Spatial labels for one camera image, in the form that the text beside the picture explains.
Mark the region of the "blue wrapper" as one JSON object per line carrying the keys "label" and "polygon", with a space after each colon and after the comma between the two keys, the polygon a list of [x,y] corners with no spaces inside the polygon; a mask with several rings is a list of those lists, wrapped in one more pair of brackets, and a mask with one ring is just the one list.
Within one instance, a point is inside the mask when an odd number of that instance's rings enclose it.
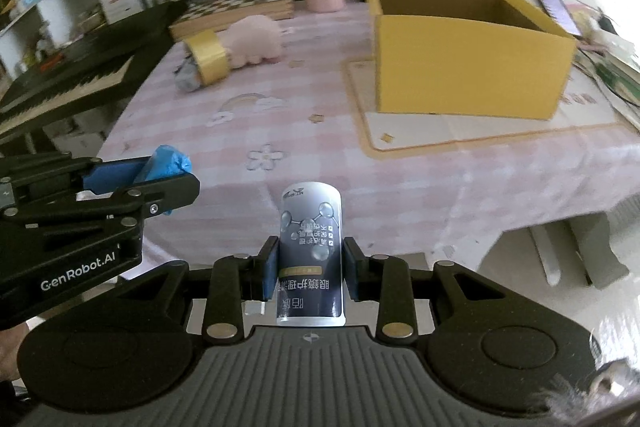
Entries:
{"label": "blue wrapper", "polygon": [[161,145],[134,178],[134,188],[142,193],[143,217],[148,219],[191,205],[200,194],[200,181],[188,156]]}

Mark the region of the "dark lens solution bottle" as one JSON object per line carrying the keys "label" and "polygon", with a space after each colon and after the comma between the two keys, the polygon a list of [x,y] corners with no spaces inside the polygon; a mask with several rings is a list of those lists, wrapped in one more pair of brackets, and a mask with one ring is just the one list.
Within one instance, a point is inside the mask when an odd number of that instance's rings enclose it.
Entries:
{"label": "dark lens solution bottle", "polygon": [[299,182],[282,194],[277,323],[346,324],[342,268],[342,196],[323,182]]}

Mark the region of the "yellow tape roll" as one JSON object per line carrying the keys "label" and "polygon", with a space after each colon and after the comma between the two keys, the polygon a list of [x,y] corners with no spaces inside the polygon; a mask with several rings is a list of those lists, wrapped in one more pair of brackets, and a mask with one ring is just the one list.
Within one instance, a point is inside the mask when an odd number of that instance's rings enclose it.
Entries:
{"label": "yellow tape roll", "polygon": [[194,58],[202,86],[210,86],[230,74],[227,51],[213,29],[186,37],[184,43]]}

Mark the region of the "pink plush toy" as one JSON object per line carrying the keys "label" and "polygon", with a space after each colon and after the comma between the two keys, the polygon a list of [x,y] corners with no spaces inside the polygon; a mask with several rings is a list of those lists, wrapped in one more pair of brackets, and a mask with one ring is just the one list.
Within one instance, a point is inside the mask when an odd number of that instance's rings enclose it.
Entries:
{"label": "pink plush toy", "polygon": [[232,69],[277,62],[283,53],[282,28],[265,15],[245,17],[218,37]]}

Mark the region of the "black Yamaha keyboard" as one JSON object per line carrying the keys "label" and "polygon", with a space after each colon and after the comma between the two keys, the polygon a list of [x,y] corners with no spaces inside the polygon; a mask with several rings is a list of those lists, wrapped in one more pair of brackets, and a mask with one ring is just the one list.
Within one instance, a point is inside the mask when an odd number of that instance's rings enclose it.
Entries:
{"label": "black Yamaha keyboard", "polygon": [[1,103],[1,142],[134,95],[174,44],[171,24],[188,2],[153,6],[71,44],[47,72],[36,67]]}

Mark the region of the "pink checked tablecloth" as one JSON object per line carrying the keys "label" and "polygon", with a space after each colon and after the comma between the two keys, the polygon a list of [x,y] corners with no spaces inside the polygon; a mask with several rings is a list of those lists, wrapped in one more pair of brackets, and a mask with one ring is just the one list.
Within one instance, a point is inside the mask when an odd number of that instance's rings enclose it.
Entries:
{"label": "pink checked tablecloth", "polygon": [[602,114],[602,127],[399,150],[390,129],[370,142],[343,65],[366,70],[367,7],[300,11],[284,24],[280,62],[245,67],[184,93],[175,44],[101,148],[106,159],[170,145],[188,155],[196,201],[146,222],[149,256],[208,265],[253,254],[279,231],[282,192],[322,181],[341,192],[343,231],[369,254],[427,253],[477,268],[505,231],[607,210],[639,190],[639,135],[592,80],[573,72],[565,109]]}

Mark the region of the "wooden chess board box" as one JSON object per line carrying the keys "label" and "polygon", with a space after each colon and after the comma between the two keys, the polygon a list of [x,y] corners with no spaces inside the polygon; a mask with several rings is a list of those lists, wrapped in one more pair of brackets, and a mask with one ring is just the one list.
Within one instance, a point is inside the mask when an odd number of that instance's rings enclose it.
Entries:
{"label": "wooden chess board box", "polygon": [[170,26],[176,41],[211,29],[223,31],[252,15],[287,20],[294,13],[293,0],[213,0],[190,2],[188,9]]}

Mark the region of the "yellow cardboard box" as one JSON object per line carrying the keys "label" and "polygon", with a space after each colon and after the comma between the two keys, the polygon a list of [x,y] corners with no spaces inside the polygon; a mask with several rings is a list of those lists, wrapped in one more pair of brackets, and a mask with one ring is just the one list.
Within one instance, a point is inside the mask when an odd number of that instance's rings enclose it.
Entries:
{"label": "yellow cardboard box", "polygon": [[386,114],[550,119],[576,39],[527,0],[367,0]]}

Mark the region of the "cream orange-edged mat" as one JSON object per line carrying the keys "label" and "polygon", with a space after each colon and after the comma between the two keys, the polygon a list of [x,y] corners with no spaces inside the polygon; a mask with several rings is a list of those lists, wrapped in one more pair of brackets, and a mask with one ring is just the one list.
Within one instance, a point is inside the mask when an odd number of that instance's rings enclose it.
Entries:
{"label": "cream orange-edged mat", "polygon": [[371,152],[409,157],[477,143],[508,143],[545,134],[601,129],[623,124],[591,78],[574,68],[558,109],[549,120],[422,114],[383,114],[375,107],[375,67],[368,58],[342,64],[363,147]]}

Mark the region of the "green book stack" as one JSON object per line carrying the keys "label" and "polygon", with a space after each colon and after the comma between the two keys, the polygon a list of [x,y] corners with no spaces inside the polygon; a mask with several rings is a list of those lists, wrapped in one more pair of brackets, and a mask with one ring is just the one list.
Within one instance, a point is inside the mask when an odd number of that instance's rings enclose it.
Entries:
{"label": "green book stack", "polygon": [[639,64],[619,57],[605,44],[577,41],[574,65],[599,88],[615,112],[639,130]]}

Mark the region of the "smartphone with lit screen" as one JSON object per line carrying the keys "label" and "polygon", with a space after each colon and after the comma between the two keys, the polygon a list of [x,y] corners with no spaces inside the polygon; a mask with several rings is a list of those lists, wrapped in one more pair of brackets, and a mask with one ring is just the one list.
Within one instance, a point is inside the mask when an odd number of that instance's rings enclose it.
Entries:
{"label": "smartphone with lit screen", "polygon": [[559,26],[568,34],[575,38],[581,39],[582,32],[577,26],[574,18],[570,15],[563,0],[537,0],[544,10]]}

